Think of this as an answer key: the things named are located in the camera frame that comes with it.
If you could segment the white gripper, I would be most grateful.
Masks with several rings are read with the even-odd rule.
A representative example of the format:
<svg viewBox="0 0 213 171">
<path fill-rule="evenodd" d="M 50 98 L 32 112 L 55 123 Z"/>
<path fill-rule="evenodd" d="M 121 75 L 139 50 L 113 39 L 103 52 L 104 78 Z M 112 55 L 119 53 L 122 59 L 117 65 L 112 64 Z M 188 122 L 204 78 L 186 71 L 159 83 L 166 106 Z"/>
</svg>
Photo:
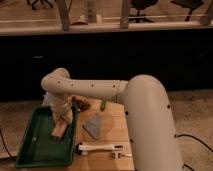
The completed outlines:
<svg viewBox="0 0 213 171">
<path fill-rule="evenodd" d="M 68 96 L 50 96 L 50 107 L 55 122 L 51 136 L 61 139 L 67 126 L 73 121 L 70 98 Z"/>
</svg>

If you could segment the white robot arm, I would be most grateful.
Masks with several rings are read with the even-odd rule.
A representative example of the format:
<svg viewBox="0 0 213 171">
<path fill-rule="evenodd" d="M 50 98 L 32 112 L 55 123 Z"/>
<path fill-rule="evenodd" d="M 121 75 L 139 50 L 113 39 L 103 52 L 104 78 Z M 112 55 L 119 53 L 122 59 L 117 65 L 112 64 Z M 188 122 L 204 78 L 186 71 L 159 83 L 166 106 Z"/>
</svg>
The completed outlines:
<svg viewBox="0 0 213 171">
<path fill-rule="evenodd" d="M 76 80 L 66 69 L 57 68 L 42 78 L 41 87 L 51 100 L 71 94 L 122 104 L 137 171 L 183 171 L 169 98 L 155 77 L 141 74 L 128 81 Z"/>
</svg>

